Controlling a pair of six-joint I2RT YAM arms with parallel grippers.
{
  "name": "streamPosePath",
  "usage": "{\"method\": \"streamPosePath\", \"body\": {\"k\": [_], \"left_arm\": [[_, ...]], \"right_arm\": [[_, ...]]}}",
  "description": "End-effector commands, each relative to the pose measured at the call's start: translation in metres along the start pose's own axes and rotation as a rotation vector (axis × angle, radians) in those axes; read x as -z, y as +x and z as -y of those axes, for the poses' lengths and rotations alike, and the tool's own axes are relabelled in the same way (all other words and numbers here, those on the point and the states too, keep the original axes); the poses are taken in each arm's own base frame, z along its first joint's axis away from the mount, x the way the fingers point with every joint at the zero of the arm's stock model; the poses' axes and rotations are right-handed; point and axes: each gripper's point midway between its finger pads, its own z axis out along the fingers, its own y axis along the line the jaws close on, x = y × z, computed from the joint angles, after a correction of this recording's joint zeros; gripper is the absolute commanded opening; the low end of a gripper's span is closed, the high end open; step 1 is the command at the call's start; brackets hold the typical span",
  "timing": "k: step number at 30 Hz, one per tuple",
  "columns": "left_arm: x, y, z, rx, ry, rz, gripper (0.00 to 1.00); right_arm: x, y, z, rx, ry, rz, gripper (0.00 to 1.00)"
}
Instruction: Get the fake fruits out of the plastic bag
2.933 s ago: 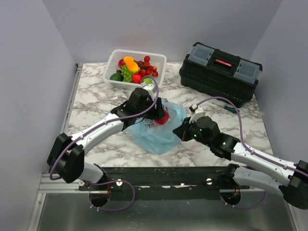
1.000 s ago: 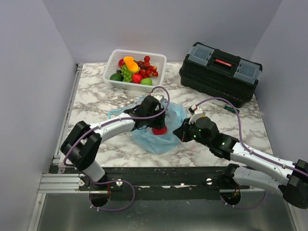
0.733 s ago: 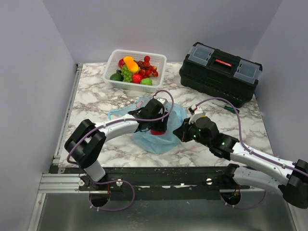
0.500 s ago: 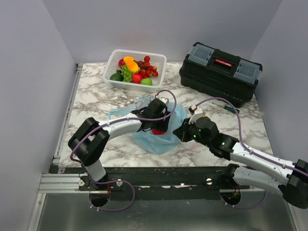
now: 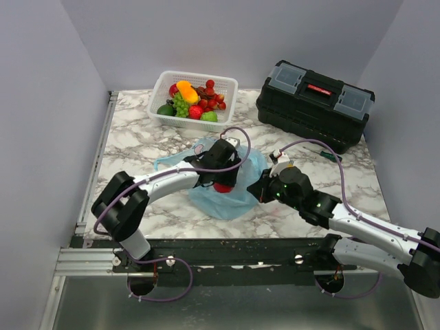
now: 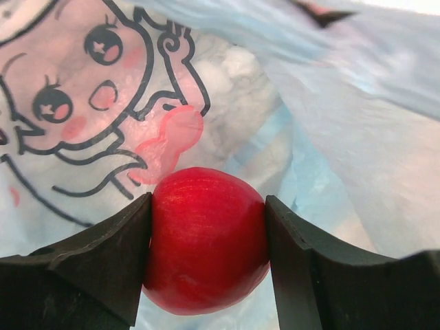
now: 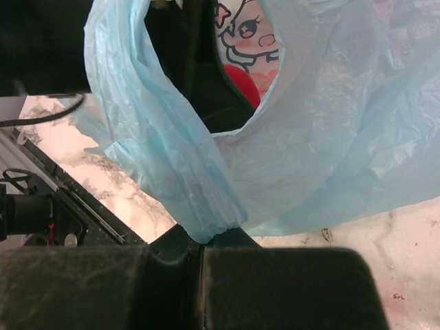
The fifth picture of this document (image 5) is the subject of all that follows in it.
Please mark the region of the red fake apple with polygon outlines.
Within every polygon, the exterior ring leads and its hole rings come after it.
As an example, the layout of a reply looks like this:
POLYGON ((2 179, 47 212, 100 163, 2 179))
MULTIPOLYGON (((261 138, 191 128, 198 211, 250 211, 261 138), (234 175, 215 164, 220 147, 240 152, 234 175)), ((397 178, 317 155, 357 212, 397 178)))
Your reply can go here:
POLYGON ((168 93, 169 93, 169 95, 170 95, 171 98, 174 98, 174 97, 175 97, 175 94, 178 93, 178 92, 179 92, 179 90, 178 90, 176 84, 171 85, 170 88, 169 88, 169 90, 168 90, 168 93))
POLYGON ((220 184, 220 183, 214 183, 213 184, 213 188, 218 192, 218 193, 230 193, 233 190, 232 186, 228 186, 225 184, 220 184))

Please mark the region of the light blue plastic bag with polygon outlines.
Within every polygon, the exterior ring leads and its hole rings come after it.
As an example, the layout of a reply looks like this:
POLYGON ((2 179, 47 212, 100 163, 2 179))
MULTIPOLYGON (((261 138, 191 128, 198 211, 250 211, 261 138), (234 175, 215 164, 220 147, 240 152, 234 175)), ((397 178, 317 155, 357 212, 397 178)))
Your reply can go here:
MULTIPOLYGON (((214 138, 203 137, 181 153, 156 159, 153 167, 158 171, 174 166, 187 156, 207 151, 214 143, 214 138)), ((266 168, 265 156, 253 148, 238 171, 234 188, 227 188, 222 184, 199 186, 188 191, 188 198, 200 211, 211 217, 222 220, 236 219, 249 212, 258 203, 257 199, 247 191, 247 187, 255 183, 266 168)))

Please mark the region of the red fake peach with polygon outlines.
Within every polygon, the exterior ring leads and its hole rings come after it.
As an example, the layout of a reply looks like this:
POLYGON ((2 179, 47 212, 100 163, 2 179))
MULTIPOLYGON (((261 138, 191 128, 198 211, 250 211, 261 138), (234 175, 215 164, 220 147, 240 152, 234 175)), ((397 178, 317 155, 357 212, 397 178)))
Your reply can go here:
POLYGON ((191 105, 188 108, 188 118, 193 120, 200 120, 204 114, 204 109, 199 105, 191 105))

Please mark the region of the red fake cherry bunch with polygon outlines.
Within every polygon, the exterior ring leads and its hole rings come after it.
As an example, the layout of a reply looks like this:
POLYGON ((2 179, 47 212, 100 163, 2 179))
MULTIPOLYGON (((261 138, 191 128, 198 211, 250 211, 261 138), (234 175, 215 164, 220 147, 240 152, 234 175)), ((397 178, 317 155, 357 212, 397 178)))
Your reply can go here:
POLYGON ((204 86, 196 87, 195 91, 199 96, 199 102, 197 104, 204 112, 226 110, 225 96, 222 93, 215 92, 214 80, 208 79, 204 86))

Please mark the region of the green fake grape bunch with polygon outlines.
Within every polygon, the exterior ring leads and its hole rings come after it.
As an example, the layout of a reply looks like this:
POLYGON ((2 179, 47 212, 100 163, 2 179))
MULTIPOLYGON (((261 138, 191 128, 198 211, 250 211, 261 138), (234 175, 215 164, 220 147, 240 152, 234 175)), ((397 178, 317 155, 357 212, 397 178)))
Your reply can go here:
POLYGON ((189 115, 190 105, 183 99, 182 95, 177 92, 173 97, 173 108, 175 110, 175 117, 187 118, 189 115))

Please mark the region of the dark green fake lime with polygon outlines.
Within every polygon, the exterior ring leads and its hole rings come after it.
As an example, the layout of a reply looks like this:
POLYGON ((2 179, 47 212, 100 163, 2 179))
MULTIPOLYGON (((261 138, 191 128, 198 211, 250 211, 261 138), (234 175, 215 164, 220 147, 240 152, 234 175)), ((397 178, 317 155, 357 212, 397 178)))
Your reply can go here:
POLYGON ((157 110, 157 114, 161 116, 175 116, 176 113, 176 109, 170 104, 164 104, 157 110))

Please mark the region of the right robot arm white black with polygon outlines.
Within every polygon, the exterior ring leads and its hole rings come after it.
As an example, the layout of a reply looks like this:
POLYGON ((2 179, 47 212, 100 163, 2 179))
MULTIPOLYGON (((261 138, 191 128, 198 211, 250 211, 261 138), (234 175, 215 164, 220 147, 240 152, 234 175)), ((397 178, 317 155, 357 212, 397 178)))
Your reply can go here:
POLYGON ((439 297, 439 232, 420 232, 383 221, 353 209, 341 199, 316 190, 296 167, 273 175, 264 170, 247 191, 262 204, 278 201, 298 212, 313 226, 348 234, 356 243, 339 238, 316 252, 326 270, 337 264, 359 265, 395 275, 427 298, 439 297))

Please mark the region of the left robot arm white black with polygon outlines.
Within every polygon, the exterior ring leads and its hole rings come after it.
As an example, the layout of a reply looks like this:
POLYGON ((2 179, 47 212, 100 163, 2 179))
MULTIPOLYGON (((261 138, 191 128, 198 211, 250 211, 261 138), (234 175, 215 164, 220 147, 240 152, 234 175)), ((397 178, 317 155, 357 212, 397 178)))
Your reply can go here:
POLYGON ((239 141, 219 139, 207 150, 185 157, 177 165, 150 175, 115 174, 91 207, 91 213, 106 233, 129 254, 129 264, 146 271, 152 264, 151 245, 139 226, 146 207, 181 190, 237 181, 239 141))

